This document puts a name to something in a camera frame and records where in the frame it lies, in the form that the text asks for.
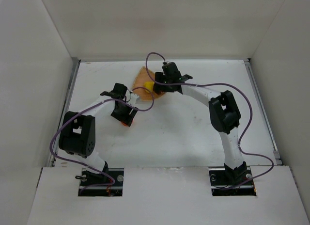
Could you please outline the yellow fake fruit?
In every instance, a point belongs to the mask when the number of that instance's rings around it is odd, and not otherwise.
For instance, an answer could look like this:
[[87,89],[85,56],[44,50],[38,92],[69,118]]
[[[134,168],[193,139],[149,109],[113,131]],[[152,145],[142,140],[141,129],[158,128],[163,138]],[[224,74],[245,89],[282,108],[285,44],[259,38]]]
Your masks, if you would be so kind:
[[153,91],[153,88],[154,88],[154,82],[153,81],[147,81],[144,83],[144,88],[146,88],[146,91],[150,91],[152,92]]

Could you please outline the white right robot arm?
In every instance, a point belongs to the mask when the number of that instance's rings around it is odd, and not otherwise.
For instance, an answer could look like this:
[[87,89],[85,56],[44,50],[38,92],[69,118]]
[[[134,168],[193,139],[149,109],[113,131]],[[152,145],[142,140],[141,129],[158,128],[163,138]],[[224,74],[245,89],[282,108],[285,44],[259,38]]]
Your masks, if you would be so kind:
[[218,92],[189,82],[190,75],[181,75],[174,62],[164,62],[162,72],[155,72],[153,91],[179,92],[207,106],[213,128],[218,131],[224,150],[224,166],[236,170],[244,164],[238,148],[238,127],[241,113],[231,91]]

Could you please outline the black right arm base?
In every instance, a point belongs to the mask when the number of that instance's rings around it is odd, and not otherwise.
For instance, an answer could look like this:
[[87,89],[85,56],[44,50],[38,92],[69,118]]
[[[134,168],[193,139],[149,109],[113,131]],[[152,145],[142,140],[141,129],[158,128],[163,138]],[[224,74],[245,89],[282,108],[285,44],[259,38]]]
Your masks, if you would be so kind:
[[241,166],[231,169],[209,169],[212,196],[256,196],[251,170],[244,161]]

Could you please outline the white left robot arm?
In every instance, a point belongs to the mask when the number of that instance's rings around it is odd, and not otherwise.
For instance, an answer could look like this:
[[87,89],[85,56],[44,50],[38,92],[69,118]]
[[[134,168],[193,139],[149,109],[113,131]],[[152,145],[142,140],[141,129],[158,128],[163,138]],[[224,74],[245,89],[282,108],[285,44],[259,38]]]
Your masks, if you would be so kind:
[[102,118],[108,115],[128,127],[131,126],[138,110],[132,104],[126,104],[128,92],[125,85],[116,83],[110,92],[102,92],[99,98],[89,106],[77,112],[66,112],[64,123],[84,111],[61,131],[59,148],[75,156],[77,161],[103,171],[106,162],[95,151],[96,126]]

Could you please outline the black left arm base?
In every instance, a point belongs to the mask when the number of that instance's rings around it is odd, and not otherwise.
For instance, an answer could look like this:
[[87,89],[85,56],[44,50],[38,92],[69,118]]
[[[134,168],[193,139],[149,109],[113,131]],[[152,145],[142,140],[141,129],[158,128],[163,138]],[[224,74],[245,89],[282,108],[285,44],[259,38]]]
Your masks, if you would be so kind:
[[100,173],[82,169],[80,175],[75,176],[79,180],[79,197],[119,197],[123,195],[124,168],[109,168],[105,163],[103,172],[115,180]]

